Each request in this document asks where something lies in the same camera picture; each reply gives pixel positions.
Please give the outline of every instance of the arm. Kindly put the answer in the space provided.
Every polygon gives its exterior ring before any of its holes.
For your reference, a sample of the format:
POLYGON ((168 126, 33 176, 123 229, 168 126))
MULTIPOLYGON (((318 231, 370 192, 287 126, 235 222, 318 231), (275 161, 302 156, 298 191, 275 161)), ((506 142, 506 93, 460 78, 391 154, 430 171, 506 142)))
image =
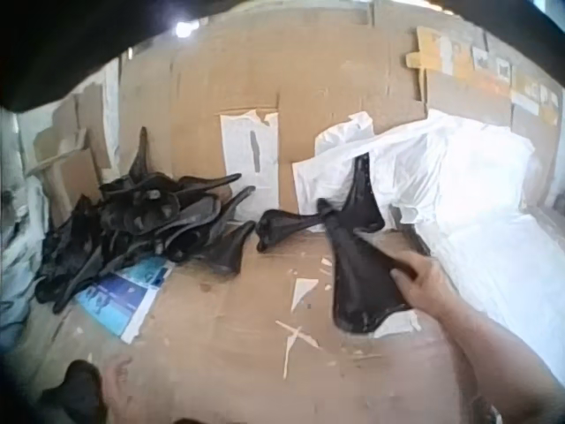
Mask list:
POLYGON ((437 261, 412 252, 397 259, 418 274, 412 281, 403 272, 392 271, 403 296, 435 318, 461 347, 480 393, 501 413, 504 423, 555 422, 565 411, 565 389, 541 358, 519 337, 461 299, 437 261))

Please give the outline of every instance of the light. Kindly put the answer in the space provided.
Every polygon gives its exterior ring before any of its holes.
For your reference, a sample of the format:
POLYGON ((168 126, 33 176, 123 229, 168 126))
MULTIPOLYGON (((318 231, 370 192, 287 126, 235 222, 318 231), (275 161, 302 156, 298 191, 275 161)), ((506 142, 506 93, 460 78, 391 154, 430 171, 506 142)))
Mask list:
POLYGON ((437 4, 431 4, 426 0, 392 0, 396 3, 410 4, 412 6, 426 7, 426 9, 432 9, 433 11, 442 11, 443 9, 437 4))
POLYGON ((192 32, 200 27, 198 20, 193 20, 191 22, 178 22, 175 28, 175 34, 178 38, 186 38, 192 34, 192 32))

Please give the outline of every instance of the human hand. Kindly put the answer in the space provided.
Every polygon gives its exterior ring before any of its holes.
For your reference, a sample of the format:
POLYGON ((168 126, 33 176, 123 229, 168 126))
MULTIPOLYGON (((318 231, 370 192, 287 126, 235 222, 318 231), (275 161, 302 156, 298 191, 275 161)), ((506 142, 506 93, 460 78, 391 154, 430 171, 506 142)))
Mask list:
POLYGON ((414 280, 400 269, 390 272, 398 289, 412 307, 439 320, 446 310, 461 300, 436 260, 415 252, 401 252, 395 258, 416 271, 417 277, 414 280))
POLYGON ((109 416, 116 424, 138 424, 143 422, 135 399, 128 395, 126 384, 131 357, 116 356, 102 370, 102 396, 109 416))

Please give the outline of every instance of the forearm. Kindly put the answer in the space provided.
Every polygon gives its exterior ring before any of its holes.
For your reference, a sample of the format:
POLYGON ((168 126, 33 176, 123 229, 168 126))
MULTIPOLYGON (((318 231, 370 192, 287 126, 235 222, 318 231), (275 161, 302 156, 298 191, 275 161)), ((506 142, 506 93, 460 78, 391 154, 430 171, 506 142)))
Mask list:
POLYGON ((446 305, 438 321, 467 356, 480 393, 505 422, 562 409, 562 386, 519 337, 459 298, 446 305))

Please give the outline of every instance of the blue booklet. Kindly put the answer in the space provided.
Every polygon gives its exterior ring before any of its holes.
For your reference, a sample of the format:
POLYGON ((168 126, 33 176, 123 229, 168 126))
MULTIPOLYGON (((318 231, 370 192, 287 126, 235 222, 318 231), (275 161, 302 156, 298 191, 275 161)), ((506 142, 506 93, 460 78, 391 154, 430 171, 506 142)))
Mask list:
POLYGON ((104 277, 76 296, 96 321, 127 344, 141 324, 173 265, 155 256, 104 277))

